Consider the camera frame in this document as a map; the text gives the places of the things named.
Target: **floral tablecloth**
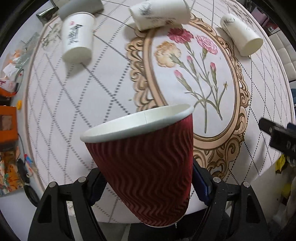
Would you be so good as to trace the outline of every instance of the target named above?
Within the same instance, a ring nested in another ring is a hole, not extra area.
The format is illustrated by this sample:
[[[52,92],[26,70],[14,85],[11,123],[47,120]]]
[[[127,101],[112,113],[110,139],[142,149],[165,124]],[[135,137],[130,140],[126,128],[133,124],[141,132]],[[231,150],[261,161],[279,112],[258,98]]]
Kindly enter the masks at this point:
[[[195,107],[194,157],[212,175],[228,183],[251,182],[277,160],[258,120],[295,123],[292,95],[270,40],[238,2],[187,0],[193,5],[188,25],[145,32],[135,29],[128,9],[140,0],[102,2],[91,61],[62,61],[59,18],[45,27],[32,61],[26,124],[44,187],[71,183],[95,167],[79,139],[85,130],[168,104]],[[220,28],[226,13],[264,39],[260,50],[239,55]],[[192,188],[187,214],[204,207]],[[93,210],[101,222],[139,222],[109,185]]]

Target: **metal screw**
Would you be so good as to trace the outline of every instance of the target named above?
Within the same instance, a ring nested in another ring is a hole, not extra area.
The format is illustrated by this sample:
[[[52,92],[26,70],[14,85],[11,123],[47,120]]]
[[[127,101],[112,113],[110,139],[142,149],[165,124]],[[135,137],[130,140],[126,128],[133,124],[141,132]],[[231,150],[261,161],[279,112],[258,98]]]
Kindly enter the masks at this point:
[[[80,177],[78,178],[78,182],[83,183],[86,181],[86,177]]]
[[[249,188],[251,185],[248,182],[243,183],[246,188]]]
[[[49,187],[50,187],[50,188],[53,188],[53,187],[55,187],[56,184],[57,184],[56,182],[51,182],[51,183],[49,184]]]
[[[215,183],[219,183],[219,182],[221,182],[221,179],[218,178],[218,177],[214,177],[214,178],[213,178],[213,181],[214,181]]]

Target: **cup bottom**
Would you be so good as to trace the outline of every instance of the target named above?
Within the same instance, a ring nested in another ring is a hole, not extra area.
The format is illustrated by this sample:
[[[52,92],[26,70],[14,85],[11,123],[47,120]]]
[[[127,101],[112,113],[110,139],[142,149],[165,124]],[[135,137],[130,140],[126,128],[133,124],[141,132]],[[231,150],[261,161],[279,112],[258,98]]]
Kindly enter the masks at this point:
[[[86,47],[75,47],[69,49],[63,55],[63,60],[68,63],[81,63],[91,58],[91,50]]]
[[[241,56],[247,57],[257,52],[263,44],[262,38],[256,38],[249,41],[240,51]]]

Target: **yellow clip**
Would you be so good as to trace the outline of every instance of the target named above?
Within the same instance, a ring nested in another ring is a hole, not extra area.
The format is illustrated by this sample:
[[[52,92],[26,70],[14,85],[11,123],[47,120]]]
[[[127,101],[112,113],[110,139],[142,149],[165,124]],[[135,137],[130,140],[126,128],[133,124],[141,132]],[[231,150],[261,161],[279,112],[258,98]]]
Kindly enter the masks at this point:
[[[276,161],[276,173],[281,173],[283,166],[286,163],[286,156],[282,154],[280,158]]]
[[[21,108],[22,108],[22,101],[19,100],[19,101],[17,102],[17,109],[20,110]]]

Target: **paper cup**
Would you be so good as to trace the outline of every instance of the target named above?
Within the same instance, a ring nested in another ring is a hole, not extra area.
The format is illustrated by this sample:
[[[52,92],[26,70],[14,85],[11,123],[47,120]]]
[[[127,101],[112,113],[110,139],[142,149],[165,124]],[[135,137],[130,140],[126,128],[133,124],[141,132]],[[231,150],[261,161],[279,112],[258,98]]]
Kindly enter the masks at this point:
[[[225,14],[220,25],[232,38],[241,56],[249,56],[261,48],[263,39],[234,15]]]
[[[95,17],[88,12],[69,15],[62,26],[63,60],[80,63],[92,56]]]
[[[185,0],[148,0],[130,7],[130,12],[140,31],[190,21],[190,9]]]
[[[187,104],[145,110],[91,128],[80,137],[116,194],[149,226],[172,225],[187,210],[193,110]]]
[[[61,20],[64,20],[70,14],[76,12],[95,13],[102,9],[104,9],[104,6],[101,0],[71,0],[59,9],[58,15]]]

